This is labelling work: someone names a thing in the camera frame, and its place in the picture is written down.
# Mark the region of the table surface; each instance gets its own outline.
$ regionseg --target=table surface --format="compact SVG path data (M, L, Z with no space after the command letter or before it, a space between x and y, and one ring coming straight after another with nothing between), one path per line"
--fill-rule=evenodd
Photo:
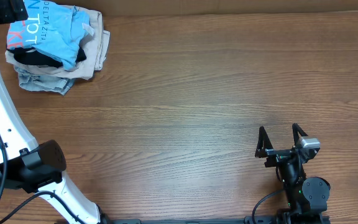
M61 145L70 177L111 218L250 215L281 187L254 157L259 126L287 149L296 122L321 141L305 171L332 186L326 214L358 223L358 12L105 17L104 26L103 70L64 97L18 87L7 26L0 68L30 132ZM0 218L27 197L5 190ZM257 214L286 202L272 198ZM38 198L12 219L62 217Z

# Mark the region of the wooden tabletop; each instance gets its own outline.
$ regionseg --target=wooden tabletop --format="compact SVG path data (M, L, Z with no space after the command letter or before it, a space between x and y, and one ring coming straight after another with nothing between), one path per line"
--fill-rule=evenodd
M332 223L358 223L358 12L105 17L103 70L62 97L19 88L0 68L39 143L55 139L74 183L111 218L242 218L281 185L254 157L298 123L321 141L305 164L331 184ZM30 195L6 190L0 218ZM285 208L284 195L257 215ZM38 198L11 223L62 217Z

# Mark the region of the folded clothing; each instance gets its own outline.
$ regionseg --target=folded clothing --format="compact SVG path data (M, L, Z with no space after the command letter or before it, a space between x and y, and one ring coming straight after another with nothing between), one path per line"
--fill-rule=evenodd
M19 74L19 86L28 91L52 91L64 96L75 82L75 79L34 75L17 66L14 69Z
M54 2L26 0L29 18L11 24L7 48L35 48L61 62L65 70L75 68L80 41L88 34L90 17L76 7L66 8Z
M16 60L16 62L25 64L25 65L46 65L51 66L55 68L60 68L63 66L63 63L58 62L54 60L51 57L48 57L44 54L41 54L34 48L30 49L23 49L23 48L17 48L17 49L7 49L10 53L13 53L13 57ZM86 59L86 55L84 50L80 47L77 54L77 59L75 62L82 62Z
M66 71L64 68L25 65L16 61L13 54L8 51L5 52L6 62L22 68L33 75L49 75L60 78L83 78L85 80L92 78L95 70L101 70L103 68L103 62L106 59L109 45L110 32L103 30L103 18L100 12L82 7L76 8L78 12L85 12L89 15L90 28L85 25L83 25L83 27L86 30L91 30L88 31L89 35L84 37L80 42L80 46L85 52L86 60L78 62L71 72Z

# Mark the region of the beige folded garment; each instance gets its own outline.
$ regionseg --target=beige folded garment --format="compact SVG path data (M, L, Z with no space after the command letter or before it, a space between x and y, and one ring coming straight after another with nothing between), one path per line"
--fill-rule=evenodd
M34 75L51 75L62 78L83 78L88 80L92 78L95 70L101 70L103 62L106 59L107 48L110 40L110 32L103 30L102 14L98 11L77 7L79 11L85 11L89 15L89 24L94 29L94 34L87 35L80 42L83 48L86 60L78 62L72 71L66 71L63 67L41 67L37 65L24 65L13 58L13 54L6 51L6 62L23 68Z

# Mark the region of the brown wall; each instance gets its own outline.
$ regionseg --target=brown wall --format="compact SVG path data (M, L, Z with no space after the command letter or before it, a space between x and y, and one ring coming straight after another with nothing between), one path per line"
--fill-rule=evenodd
M358 10L358 0L56 0L105 16L327 12Z

